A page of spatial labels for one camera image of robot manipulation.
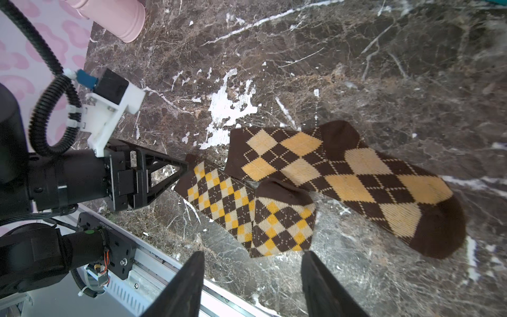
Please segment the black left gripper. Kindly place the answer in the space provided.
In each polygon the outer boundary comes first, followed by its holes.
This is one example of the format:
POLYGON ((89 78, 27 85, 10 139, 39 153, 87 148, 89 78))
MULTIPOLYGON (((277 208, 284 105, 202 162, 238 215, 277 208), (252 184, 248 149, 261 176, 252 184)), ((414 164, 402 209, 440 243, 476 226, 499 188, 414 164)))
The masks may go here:
POLYGON ((57 157, 29 154, 29 197, 38 211, 63 210, 108 198, 110 208, 150 205, 188 170, 188 163, 140 145, 111 139, 104 157, 72 150, 57 157))

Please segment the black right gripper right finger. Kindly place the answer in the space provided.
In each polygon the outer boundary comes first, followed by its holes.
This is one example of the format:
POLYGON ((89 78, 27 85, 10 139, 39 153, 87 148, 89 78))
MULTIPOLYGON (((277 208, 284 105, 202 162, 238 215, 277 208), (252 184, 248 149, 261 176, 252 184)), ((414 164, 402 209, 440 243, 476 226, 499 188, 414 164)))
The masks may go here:
POLYGON ((312 251, 302 256, 301 277, 309 316, 368 316, 312 251))

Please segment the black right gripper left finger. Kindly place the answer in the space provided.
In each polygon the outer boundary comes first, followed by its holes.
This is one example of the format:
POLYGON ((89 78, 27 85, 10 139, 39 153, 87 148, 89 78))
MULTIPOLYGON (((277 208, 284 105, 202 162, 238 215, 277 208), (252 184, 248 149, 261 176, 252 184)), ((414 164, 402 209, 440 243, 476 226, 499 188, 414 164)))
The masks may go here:
POLYGON ((204 275, 204 252, 194 252, 141 316, 199 316, 204 275))

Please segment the brown yellow argyle sock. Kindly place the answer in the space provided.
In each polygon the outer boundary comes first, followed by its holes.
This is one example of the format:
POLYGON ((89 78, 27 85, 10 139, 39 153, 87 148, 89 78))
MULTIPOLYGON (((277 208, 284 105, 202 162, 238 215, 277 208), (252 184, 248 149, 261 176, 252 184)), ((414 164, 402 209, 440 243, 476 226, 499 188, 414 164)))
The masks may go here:
POLYGON ((225 171, 329 196, 430 258, 449 257, 466 239, 463 209, 442 178, 370 148, 346 121, 234 129, 225 171))
POLYGON ((268 178, 256 189, 192 154, 175 191, 223 227, 251 258, 309 250, 316 206, 308 192, 268 178))

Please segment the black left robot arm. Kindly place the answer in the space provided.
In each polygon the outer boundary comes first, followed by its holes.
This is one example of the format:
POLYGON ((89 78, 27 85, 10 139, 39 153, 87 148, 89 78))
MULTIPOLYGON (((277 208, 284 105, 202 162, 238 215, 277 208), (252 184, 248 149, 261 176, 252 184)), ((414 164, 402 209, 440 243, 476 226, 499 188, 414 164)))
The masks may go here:
POLYGON ((133 266, 132 239, 103 221, 80 216, 64 235, 48 219, 75 212, 80 203, 106 198, 114 211, 154 202, 186 171, 186 162, 112 139, 103 158, 91 150, 56 157, 29 153, 13 93, 1 88, 1 296, 59 283, 84 265, 126 279, 133 266))

